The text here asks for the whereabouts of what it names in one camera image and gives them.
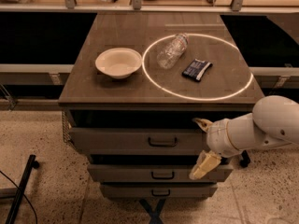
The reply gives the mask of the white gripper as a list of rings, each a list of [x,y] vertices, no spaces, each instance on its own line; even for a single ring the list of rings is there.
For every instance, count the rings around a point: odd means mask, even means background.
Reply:
[[[210,151],[202,151],[193,166],[189,178],[199,180],[221,164],[221,157],[231,158],[241,153],[233,146],[228,135],[228,119],[212,122],[208,119],[194,118],[200,129],[206,133],[206,143]]]

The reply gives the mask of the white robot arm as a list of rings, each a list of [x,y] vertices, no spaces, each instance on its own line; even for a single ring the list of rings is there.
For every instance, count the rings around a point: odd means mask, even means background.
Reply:
[[[259,100],[251,113],[235,119],[193,120],[205,133],[209,151],[202,151],[189,178],[199,180],[231,158],[250,149],[299,144],[299,104],[277,95]]]

